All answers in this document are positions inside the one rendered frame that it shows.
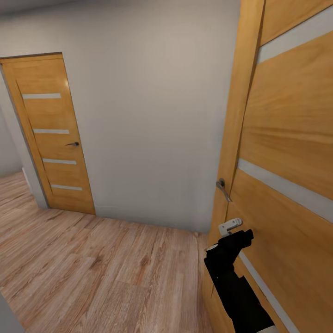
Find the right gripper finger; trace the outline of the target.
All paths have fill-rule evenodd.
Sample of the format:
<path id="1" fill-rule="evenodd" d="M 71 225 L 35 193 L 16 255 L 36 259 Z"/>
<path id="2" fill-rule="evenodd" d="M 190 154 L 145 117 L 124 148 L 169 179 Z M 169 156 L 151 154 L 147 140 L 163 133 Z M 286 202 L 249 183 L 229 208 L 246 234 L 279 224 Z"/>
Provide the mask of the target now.
<path id="1" fill-rule="evenodd" d="M 248 236 L 249 240 L 251 241 L 251 239 L 254 239 L 253 237 L 253 231 L 251 229 L 249 229 L 248 231 L 244 232 L 246 233 L 246 235 Z"/>

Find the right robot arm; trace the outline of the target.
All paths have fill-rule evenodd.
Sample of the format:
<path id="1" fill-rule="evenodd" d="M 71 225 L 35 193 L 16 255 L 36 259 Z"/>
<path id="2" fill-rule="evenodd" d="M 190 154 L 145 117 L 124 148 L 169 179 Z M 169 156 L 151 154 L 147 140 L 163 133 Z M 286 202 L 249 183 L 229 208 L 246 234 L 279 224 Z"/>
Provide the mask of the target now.
<path id="1" fill-rule="evenodd" d="M 239 278 L 234 272 L 235 258 L 254 239 L 251 229 L 234 234 L 230 232 L 242 224 L 243 221 L 236 218 L 218 226 L 222 238 L 206 250 L 205 266 L 223 307 L 233 321 L 235 333 L 280 333 L 260 305 L 258 295 L 247 278 Z"/>

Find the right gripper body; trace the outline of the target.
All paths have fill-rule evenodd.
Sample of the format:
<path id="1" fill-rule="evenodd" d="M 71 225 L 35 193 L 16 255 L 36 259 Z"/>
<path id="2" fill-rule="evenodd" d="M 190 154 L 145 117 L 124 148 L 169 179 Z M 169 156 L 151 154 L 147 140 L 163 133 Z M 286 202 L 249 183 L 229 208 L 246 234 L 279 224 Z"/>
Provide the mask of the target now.
<path id="1" fill-rule="evenodd" d="M 236 247 L 238 254 L 242 248 L 249 247 L 251 245 L 251 241 L 243 230 L 236 232 L 233 235 L 228 235 L 227 237 L 221 238 L 218 242 L 220 241 L 232 242 Z"/>

